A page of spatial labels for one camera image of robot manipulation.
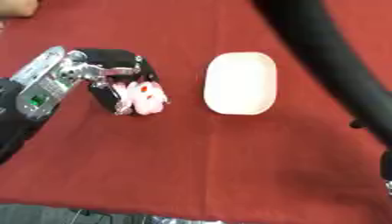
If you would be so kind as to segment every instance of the stuffed toy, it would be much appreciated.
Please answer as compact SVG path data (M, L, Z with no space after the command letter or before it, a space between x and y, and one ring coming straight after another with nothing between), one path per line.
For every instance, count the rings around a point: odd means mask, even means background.
M133 81L128 86L119 82L112 87L121 98L116 105L116 110L121 115L129 115L133 112L143 116L156 114L161 112L168 102L164 90L155 81L141 83Z

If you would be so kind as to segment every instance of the black cable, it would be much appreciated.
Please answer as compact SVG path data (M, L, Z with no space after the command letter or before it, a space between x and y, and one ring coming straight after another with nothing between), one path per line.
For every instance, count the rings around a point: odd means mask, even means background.
M313 77L389 148L392 101L350 49L318 0L254 0Z

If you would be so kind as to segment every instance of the white plush toy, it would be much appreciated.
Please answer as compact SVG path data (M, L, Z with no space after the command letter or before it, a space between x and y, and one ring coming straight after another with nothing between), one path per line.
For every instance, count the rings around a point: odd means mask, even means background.
M133 109L143 116L156 114L161 112L168 102L164 90L155 81L142 83L133 81L128 86L116 83L113 88L121 96L121 100L116 105L118 115L128 115L133 112Z

